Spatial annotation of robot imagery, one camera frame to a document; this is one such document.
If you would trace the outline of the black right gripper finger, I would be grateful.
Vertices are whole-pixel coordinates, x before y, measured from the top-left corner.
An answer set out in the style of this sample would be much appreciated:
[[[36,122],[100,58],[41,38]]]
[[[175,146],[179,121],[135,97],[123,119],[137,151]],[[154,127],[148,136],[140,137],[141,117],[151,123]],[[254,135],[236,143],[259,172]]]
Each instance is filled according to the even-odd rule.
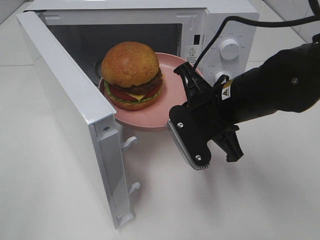
[[[210,165],[209,141],[226,153],[228,163],[236,162],[244,155],[236,135],[239,127],[224,121],[207,106],[190,110],[186,105],[175,105],[169,111],[167,125],[185,161],[197,171]]]
[[[187,98],[187,107],[196,109],[213,99],[213,87],[193,68],[189,62],[176,67],[173,72],[180,76]]]

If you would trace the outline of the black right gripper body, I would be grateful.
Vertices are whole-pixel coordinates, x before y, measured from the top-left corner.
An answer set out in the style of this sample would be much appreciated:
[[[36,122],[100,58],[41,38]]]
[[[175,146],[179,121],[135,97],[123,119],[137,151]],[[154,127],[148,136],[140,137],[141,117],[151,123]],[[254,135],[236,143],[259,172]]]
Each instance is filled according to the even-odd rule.
[[[212,140],[221,148],[238,148],[236,131],[239,127],[223,116],[221,93],[223,85],[207,82],[191,83],[186,87],[187,106],[205,142]]]

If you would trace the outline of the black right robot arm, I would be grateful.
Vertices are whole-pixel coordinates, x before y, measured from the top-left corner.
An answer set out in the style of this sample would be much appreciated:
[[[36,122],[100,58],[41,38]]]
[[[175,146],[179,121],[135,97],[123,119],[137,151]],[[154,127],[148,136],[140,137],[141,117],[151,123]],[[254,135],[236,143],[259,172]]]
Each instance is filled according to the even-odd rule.
[[[185,161],[195,170],[209,167],[208,142],[215,142],[227,162],[243,156],[238,124],[277,111],[301,113],[320,99],[320,44],[284,49],[235,78],[221,76],[210,85],[190,63],[174,72],[182,79],[185,103],[169,111],[168,127]]]

